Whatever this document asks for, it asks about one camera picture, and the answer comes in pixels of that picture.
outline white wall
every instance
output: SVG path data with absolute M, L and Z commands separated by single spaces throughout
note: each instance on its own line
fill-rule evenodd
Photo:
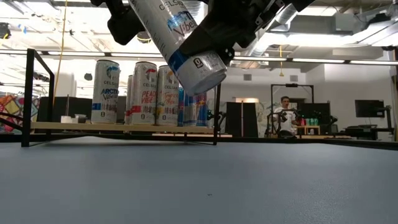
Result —
M 244 74 L 251 74 L 252 81 L 243 81 Z M 232 101 L 234 97 L 238 98 L 258 98 L 260 102 L 271 100 L 271 84 L 291 83 L 290 76 L 298 75 L 299 84 L 305 84 L 305 73 L 300 69 L 283 69 L 284 77 L 280 76 L 280 69 L 269 71 L 268 69 L 250 69 L 228 68 L 227 77 L 221 85 L 221 101 Z M 278 91 L 274 87 L 274 101 L 279 101 L 282 96 L 292 98 L 311 98 L 302 88 L 282 87 Z M 214 91 L 208 92 L 209 98 L 214 98 Z
M 384 100 L 392 105 L 390 67 L 370 65 L 320 65 L 306 75 L 307 83 L 315 85 L 315 102 L 330 101 L 331 114 L 338 117 L 339 130 L 347 126 L 369 124 L 369 119 L 357 118 L 355 100 Z M 387 127 L 387 119 L 371 118 L 371 124 Z M 379 138 L 388 140 L 387 133 Z

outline energy drink can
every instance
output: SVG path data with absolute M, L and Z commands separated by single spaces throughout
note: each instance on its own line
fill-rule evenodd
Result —
M 184 89 L 178 88 L 178 126 L 184 126 Z
M 226 66 L 216 52 L 189 57 L 179 51 L 197 27 L 181 0 L 129 0 L 129 3 L 186 94 L 204 93 L 225 79 Z
M 195 106 L 197 111 L 197 126 L 207 126 L 207 95 L 206 93 L 199 94 L 195 97 Z
M 137 62 L 132 86 L 132 124 L 155 124 L 156 92 L 156 65 L 150 62 Z
M 124 124 L 131 123 L 131 97 L 132 97 L 132 75 L 127 80 L 126 112 L 124 114 Z
M 92 123 L 116 123 L 118 114 L 120 67 L 110 60 L 95 65 Z
M 178 80 L 166 65 L 159 67 L 157 75 L 156 125 L 177 126 Z
M 184 126 L 185 127 L 195 127 L 197 125 L 197 107 L 195 104 L 195 97 L 184 96 Z

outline white can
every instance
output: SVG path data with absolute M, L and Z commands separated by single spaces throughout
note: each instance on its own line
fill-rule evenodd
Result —
M 116 123 L 118 115 L 120 67 L 110 60 L 95 65 L 92 123 Z
M 178 80 L 169 66 L 159 67 L 157 73 L 156 125 L 177 126 Z
M 188 95 L 204 93 L 225 79 L 226 66 L 216 52 L 188 57 L 179 51 L 197 27 L 181 0 L 129 2 Z
M 132 86 L 132 124 L 155 124 L 157 67 L 154 63 L 138 62 Z
M 126 112 L 124 114 L 124 124 L 131 123 L 131 97 L 132 97 L 132 75 L 127 80 Z

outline man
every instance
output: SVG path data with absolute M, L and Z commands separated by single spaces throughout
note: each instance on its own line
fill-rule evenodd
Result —
M 289 109 L 289 103 L 290 103 L 290 99 L 288 96 L 283 96 L 280 99 L 280 102 L 282 103 L 282 106 L 279 108 L 276 108 L 274 110 L 274 113 L 279 113 L 282 110 L 287 110 Z M 293 111 L 285 111 L 283 112 L 283 114 L 285 114 L 286 117 L 286 121 L 284 122 L 281 118 L 280 120 L 280 130 L 281 131 L 288 131 L 291 134 L 293 134 L 293 136 L 295 135 L 295 131 L 294 131 L 294 127 L 293 124 L 298 125 L 299 123 L 296 121 L 296 115 L 293 113 Z M 274 114 L 274 122 L 278 122 L 279 116 Z

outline white shirt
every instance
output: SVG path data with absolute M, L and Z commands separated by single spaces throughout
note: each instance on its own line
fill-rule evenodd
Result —
M 285 108 L 283 108 L 283 107 L 276 108 L 274 110 L 274 113 L 279 113 L 279 112 L 281 112 L 284 109 Z M 293 113 L 293 111 L 286 111 L 285 113 L 286 113 L 286 115 L 285 115 L 286 121 L 283 122 L 282 118 L 280 119 L 280 130 L 290 131 L 292 134 L 294 134 L 295 131 L 294 131 L 294 127 L 293 127 L 292 121 L 296 120 L 296 115 Z M 274 118 L 276 118 L 276 120 L 277 120 L 275 122 L 275 127 L 278 128 L 279 116 L 274 114 Z

